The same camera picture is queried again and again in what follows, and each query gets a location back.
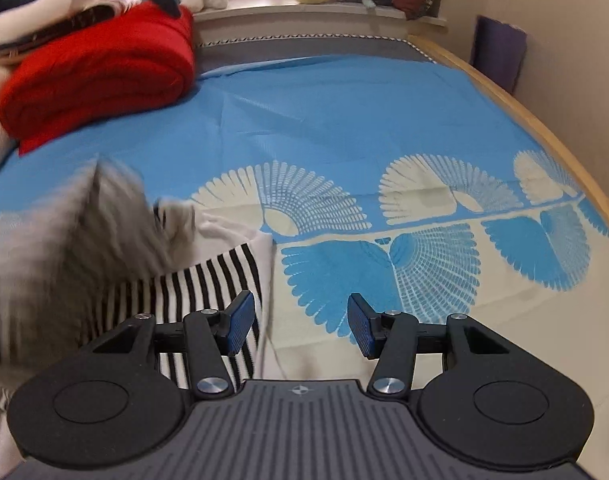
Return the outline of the red folded blanket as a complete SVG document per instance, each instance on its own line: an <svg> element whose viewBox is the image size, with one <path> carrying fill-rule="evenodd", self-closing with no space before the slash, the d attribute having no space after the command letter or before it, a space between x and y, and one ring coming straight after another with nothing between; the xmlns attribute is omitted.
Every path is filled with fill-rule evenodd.
<svg viewBox="0 0 609 480"><path fill-rule="evenodd" d="M39 48L0 94L0 123L28 154L91 122L171 105L196 77L193 14L153 3Z"/></svg>

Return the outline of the grey mattress edge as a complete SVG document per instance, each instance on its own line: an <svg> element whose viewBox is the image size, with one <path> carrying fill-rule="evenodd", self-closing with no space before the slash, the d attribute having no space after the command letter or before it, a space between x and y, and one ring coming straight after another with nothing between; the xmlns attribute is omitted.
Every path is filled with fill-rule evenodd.
<svg viewBox="0 0 609 480"><path fill-rule="evenodd" d="M396 60L437 61L411 41L356 34L295 34L220 39L199 44L198 74L231 66L329 55L362 55Z"/></svg>

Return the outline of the white folded clothes pile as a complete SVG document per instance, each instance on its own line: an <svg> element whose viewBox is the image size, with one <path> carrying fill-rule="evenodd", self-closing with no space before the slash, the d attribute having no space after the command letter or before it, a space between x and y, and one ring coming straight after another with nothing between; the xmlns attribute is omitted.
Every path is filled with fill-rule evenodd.
<svg viewBox="0 0 609 480"><path fill-rule="evenodd" d="M115 18L143 0L34 0L0 13L0 64L15 64L31 51L78 28Z"/></svg>

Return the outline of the purple box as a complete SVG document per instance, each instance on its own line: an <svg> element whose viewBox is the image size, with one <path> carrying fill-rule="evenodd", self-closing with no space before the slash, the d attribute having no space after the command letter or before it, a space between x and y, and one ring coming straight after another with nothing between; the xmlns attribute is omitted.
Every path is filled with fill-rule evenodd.
<svg viewBox="0 0 609 480"><path fill-rule="evenodd" d="M527 33L513 25L478 15L469 64L509 94L515 92L527 53Z"/></svg>

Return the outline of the blue patterned bed sheet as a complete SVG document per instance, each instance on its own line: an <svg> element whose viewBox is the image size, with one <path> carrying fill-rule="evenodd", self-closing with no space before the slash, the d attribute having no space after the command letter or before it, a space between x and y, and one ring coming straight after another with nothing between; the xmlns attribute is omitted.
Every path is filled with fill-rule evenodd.
<svg viewBox="0 0 609 480"><path fill-rule="evenodd" d="M92 160L123 162L180 243L85 327L176 321L239 287L264 318L236 377L365 378L347 297L469 314L590 393L609 386L609 226L553 156L431 62L329 56L213 70L178 105L86 127L0 172L0 236Z"/></svg>

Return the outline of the black white striped garment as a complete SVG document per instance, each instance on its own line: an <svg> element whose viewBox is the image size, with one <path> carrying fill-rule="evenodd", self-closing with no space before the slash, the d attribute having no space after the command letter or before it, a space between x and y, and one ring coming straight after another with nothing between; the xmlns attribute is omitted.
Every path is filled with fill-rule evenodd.
<svg viewBox="0 0 609 480"><path fill-rule="evenodd" d="M282 372L268 334L271 235L192 200L149 203L131 171L92 162L23 214L0 214L0 478L20 454L8 402L25 380L137 313L164 323L254 294L235 382Z"/></svg>

